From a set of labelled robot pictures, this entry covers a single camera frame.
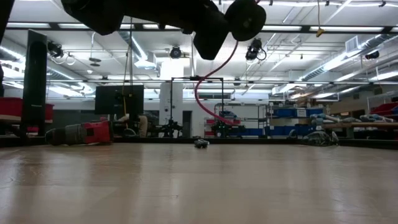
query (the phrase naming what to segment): black monitor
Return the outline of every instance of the black monitor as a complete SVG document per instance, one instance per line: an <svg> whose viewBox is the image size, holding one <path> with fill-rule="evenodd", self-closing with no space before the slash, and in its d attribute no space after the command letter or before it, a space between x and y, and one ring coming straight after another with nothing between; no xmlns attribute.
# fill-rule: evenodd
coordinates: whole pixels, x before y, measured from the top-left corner
<svg viewBox="0 0 398 224"><path fill-rule="evenodd" d="M127 114L144 112L144 86L97 86L95 96L95 114L124 114L126 99Z"/></svg>

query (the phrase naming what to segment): red cable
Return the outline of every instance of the red cable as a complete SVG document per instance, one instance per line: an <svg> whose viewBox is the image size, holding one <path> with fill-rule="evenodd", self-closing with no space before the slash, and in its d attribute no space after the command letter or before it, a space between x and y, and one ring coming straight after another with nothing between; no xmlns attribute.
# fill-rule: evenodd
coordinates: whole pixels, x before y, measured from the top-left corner
<svg viewBox="0 0 398 224"><path fill-rule="evenodd" d="M215 70L213 70L212 72L210 72L209 74L207 74L207 75L205 75L203 78L201 78L201 79L199 80L198 84L197 84L196 87L195 87L195 99L196 99L198 105L199 105L204 111L206 111L206 113L208 113L208 114L214 116L215 118L218 118L219 120L221 120L222 122L224 122L224 123L226 123L226 124L234 124L234 123L231 122L231 121L228 121L227 119L224 119L224 118L218 116L217 114L211 112L209 109L207 109L205 106L203 106L202 103L200 103L200 100L199 100L198 88L199 88L199 85L200 85L206 78L208 78L208 77L210 77L212 74L218 72L220 69L222 69L222 68L231 60L231 58L232 58L233 55L235 54L235 51L236 51L237 48L238 48L238 41L236 41L235 48L234 48L234 50L232 51L231 56L229 56L229 58L228 58L222 65L220 65L218 68L216 68Z"/></svg>

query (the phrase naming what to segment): wooden floor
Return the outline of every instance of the wooden floor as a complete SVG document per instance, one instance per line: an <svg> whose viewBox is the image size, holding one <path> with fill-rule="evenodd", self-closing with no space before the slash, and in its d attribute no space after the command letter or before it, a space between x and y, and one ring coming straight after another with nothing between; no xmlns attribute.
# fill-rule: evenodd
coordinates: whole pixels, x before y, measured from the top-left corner
<svg viewBox="0 0 398 224"><path fill-rule="evenodd" d="M114 144L0 149L0 224L398 223L398 151Z"/></svg>

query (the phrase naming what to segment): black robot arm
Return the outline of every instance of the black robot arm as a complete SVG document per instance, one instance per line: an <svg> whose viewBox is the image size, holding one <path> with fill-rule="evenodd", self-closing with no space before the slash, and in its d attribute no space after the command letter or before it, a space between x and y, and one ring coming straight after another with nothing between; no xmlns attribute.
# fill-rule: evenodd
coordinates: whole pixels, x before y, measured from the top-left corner
<svg viewBox="0 0 398 224"><path fill-rule="evenodd" d="M256 36L266 21L255 0L237 0L226 15L210 0L62 0L65 11L101 35L120 28L124 16L196 32L195 47L203 59L213 60L229 32L238 41Z"/></svg>

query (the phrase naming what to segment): ceiling light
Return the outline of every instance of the ceiling light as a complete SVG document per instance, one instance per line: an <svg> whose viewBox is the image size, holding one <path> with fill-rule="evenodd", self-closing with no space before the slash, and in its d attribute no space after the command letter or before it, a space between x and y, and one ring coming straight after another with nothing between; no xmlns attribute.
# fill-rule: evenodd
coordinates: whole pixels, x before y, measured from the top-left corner
<svg viewBox="0 0 398 224"><path fill-rule="evenodd" d="M3 82L3 84L7 85L7 86L12 86L12 87L15 87L15 88L24 89L23 85L21 85L19 83L16 83L16 82Z"/></svg>
<svg viewBox="0 0 398 224"><path fill-rule="evenodd" d="M398 75L398 72L387 72L387 73L384 73L381 75L377 75L373 78L370 78L369 81L376 82L376 81L384 80L384 79L391 78L391 77L394 77L397 75Z"/></svg>
<svg viewBox="0 0 398 224"><path fill-rule="evenodd" d="M62 29L88 29L84 24L58 24Z"/></svg>
<svg viewBox="0 0 398 224"><path fill-rule="evenodd" d="M144 29L159 29L159 26L157 24L144 24L142 25Z"/></svg>
<svg viewBox="0 0 398 224"><path fill-rule="evenodd" d="M5 52L7 52L8 54L11 54L11 55L14 56L15 58L17 58L17 59L19 59L19 60L25 62L25 56L23 56L23 55L21 55L21 54L19 54L19 53L17 53L17 52L13 52L12 50L9 50L9 49L7 49L7 48L5 48L5 47L2 47L2 46L0 46L0 50L3 50L3 51L5 51Z"/></svg>
<svg viewBox="0 0 398 224"><path fill-rule="evenodd" d="M340 93L348 93L348 92L350 92L350 91L353 91L353 90L356 90L356 89L358 89L358 88L359 88L359 86L352 87L352 88L349 88L349 89L343 90L343 91L341 91Z"/></svg>
<svg viewBox="0 0 398 224"><path fill-rule="evenodd" d="M293 95L292 97L290 97L291 99L296 99L296 98L299 98L299 97L301 97L302 95L301 94L295 94L295 95Z"/></svg>
<svg viewBox="0 0 398 224"><path fill-rule="evenodd" d="M362 32L380 32L384 29L384 27L321 27L325 31L362 31ZM310 31L317 31L318 27L311 27Z"/></svg>
<svg viewBox="0 0 398 224"><path fill-rule="evenodd" d="M83 96L81 93L59 86L50 87L50 90L65 96Z"/></svg>
<svg viewBox="0 0 398 224"><path fill-rule="evenodd" d="M355 74L348 74L348 75L345 75L345 76L342 76L342 77L336 79L335 82L341 82L341 81L347 80L354 76L355 76Z"/></svg>
<svg viewBox="0 0 398 224"><path fill-rule="evenodd" d="M120 25L120 29L134 29L134 25L130 25L130 24L121 24Z"/></svg>
<svg viewBox="0 0 398 224"><path fill-rule="evenodd" d="M280 31L300 31L301 26L267 26L265 25L261 30L280 30Z"/></svg>
<svg viewBox="0 0 398 224"><path fill-rule="evenodd" d="M46 23L31 23L31 22L9 22L7 23L7 28L44 28L49 29L50 24Z"/></svg>
<svg viewBox="0 0 398 224"><path fill-rule="evenodd" d="M314 96L314 98L320 99L320 98L325 98L325 97L328 97L328 96L331 96L334 94L336 94L336 93L321 93L321 94Z"/></svg>
<svg viewBox="0 0 398 224"><path fill-rule="evenodd" d="M7 77L7 78L23 78L24 77L24 74L22 72L17 72L15 70L7 68L7 67L4 67L2 69L4 71L4 77Z"/></svg>

